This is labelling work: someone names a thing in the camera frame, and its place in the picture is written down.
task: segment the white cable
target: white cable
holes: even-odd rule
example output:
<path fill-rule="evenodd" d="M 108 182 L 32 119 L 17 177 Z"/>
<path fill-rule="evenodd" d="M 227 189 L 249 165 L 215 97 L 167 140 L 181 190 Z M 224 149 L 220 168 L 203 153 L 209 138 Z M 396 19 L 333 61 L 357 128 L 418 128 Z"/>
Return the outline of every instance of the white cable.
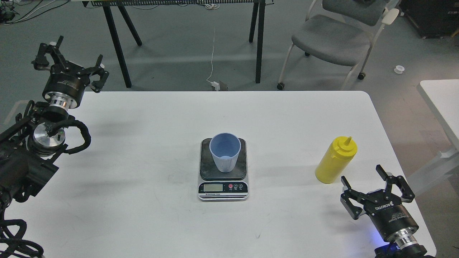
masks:
<path fill-rule="evenodd" d="M 210 72 L 209 77 L 206 79 L 206 81 L 212 83 L 209 81 L 210 77 L 212 76 L 213 73 L 213 51 L 215 50 L 215 27 L 213 27 L 213 44 L 212 44 L 212 58 L 210 59 L 210 65 L 212 66 L 212 71 Z"/>
<path fill-rule="evenodd" d="M 28 15 L 24 16 L 24 17 L 23 17 L 22 19 L 20 19 L 20 20 L 15 21 L 14 23 L 17 23 L 17 22 L 19 22 L 19 21 L 22 21 L 22 20 L 24 20 L 24 19 L 29 18 L 34 12 L 38 11 L 39 9 L 41 9 L 41 8 L 47 6 L 47 5 L 50 5 L 50 4 L 54 3 L 54 2 L 56 2 L 56 1 L 57 1 L 57 0 L 53 0 L 53 1 L 49 2 L 49 3 L 47 3 L 47 4 L 44 5 L 44 6 L 38 7 L 35 11 L 29 13 Z"/>
<path fill-rule="evenodd" d="M 207 10 L 216 10 L 220 8 L 220 4 L 204 4 Z"/>

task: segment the chair leg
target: chair leg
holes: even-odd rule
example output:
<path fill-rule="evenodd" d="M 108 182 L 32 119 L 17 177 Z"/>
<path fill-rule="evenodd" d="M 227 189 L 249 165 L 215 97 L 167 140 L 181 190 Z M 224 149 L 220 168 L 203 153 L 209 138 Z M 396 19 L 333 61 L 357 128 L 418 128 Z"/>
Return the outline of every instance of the chair leg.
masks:
<path fill-rule="evenodd" d="M 344 79 L 344 82 L 343 82 L 343 85 L 341 86 L 341 89 L 340 90 L 344 90 L 344 87 L 346 86 L 347 84 L 347 81 L 349 80 L 349 78 L 351 77 L 351 74 L 352 72 L 355 70 L 355 68 L 357 67 L 357 65 L 354 65 L 351 70 L 349 71 L 349 73 L 347 74 L 346 76 L 346 79 Z"/>
<path fill-rule="evenodd" d="M 287 61 L 288 61 L 288 58 L 290 57 L 290 53 L 291 53 L 291 50 L 293 49 L 294 45 L 295 44 L 292 43 L 290 48 L 288 49 L 287 57 L 285 58 L 284 66 L 282 66 L 282 71 L 280 72 L 279 81 L 277 82 L 277 84 L 282 84 L 282 81 L 284 80 L 285 67 L 287 66 Z"/>
<path fill-rule="evenodd" d="M 368 58 L 370 57 L 370 53 L 371 53 L 371 49 L 372 49 L 372 48 L 373 48 L 373 46 L 371 46 L 370 49 L 368 49 L 367 56 L 365 57 L 364 64 L 362 65 L 362 69 L 360 69 L 360 72 L 359 72 L 359 73 L 363 73 L 364 68 L 365 68 L 365 65 L 367 64 Z"/>

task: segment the robotic arm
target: robotic arm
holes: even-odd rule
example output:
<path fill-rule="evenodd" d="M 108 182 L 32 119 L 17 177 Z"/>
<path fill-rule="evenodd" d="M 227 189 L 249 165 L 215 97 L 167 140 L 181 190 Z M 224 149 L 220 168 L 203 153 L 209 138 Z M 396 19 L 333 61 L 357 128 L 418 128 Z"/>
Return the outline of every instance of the robotic arm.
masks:
<path fill-rule="evenodd" d="M 402 202 L 412 202 L 414 199 L 414 193 L 405 178 L 386 173 L 381 165 L 376 166 L 376 171 L 386 182 L 386 187 L 367 194 L 353 190 L 347 179 L 341 177 L 344 185 L 341 203 L 351 217 L 358 219 L 367 214 L 382 239 L 390 243 L 375 249 L 375 258 L 433 258 L 424 256 L 426 249 L 413 236 L 419 226 L 402 205 Z M 400 189 L 401 197 L 391 193 L 393 185 Z M 363 208 L 354 206 L 350 199 L 362 204 Z"/>
<path fill-rule="evenodd" d="M 86 125 L 70 116 L 68 110 L 80 105 L 86 87 L 100 92 L 109 73 L 102 67 L 102 55 L 90 68 L 65 60 L 59 51 L 62 40 L 61 36 L 55 44 L 40 44 L 32 61 L 36 70 L 50 71 L 43 90 L 46 102 L 29 101 L 24 116 L 18 114 L 16 124 L 0 134 L 0 243 L 8 245 L 6 250 L 0 250 L 0 258 L 43 257 L 40 245 L 22 239 L 27 228 L 25 221 L 5 220 L 5 209 L 13 199 L 25 202 L 36 196 L 59 169 L 53 163 L 62 153 L 80 152 L 91 143 Z M 54 61 L 51 67 L 45 54 L 50 54 Z M 99 80 L 91 82 L 93 75 L 98 75 Z M 64 128 L 68 127 L 80 129 L 84 144 L 67 149 Z M 19 226 L 16 234 L 8 229 L 14 225 Z"/>

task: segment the black equipment box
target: black equipment box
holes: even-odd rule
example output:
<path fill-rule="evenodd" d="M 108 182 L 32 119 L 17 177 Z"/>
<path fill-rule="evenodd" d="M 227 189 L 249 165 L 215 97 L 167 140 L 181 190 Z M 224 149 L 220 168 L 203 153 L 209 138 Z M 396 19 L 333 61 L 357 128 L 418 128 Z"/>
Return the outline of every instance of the black equipment box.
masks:
<path fill-rule="evenodd" d="M 459 0 L 402 0 L 400 8 L 423 38 L 441 38 L 459 28 Z"/>

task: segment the white desk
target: white desk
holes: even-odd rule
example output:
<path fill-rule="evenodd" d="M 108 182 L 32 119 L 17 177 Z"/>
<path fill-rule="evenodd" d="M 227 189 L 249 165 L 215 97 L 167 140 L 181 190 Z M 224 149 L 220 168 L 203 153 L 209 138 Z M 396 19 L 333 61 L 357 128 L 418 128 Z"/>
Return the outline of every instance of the white desk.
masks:
<path fill-rule="evenodd" d="M 61 156 L 37 197 L 6 211 L 47 258 L 370 258 L 385 245 L 368 216 L 351 219 L 339 181 L 314 176 L 340 135 L 358 144 L 343 172 L 355 190 L 384 188 L 377 164 L 403 175 L 364 92 L 87 92 L 70 113 L 91 146 Z M 220 132 L 247 142 L 243 202 L 197 197 L 200 143 Z M 79 140 L 67 130 L 70 147 Z M 435 255 L 416 203 L 405 206 Z"/>
<path fill-rule="evenodd" d="M 415 194 L 421 194 L 459 171 L 459 79 L 422 81 L 418 91 L 434 113 L 451 142 L 446 152 L 408 178 Z"/>

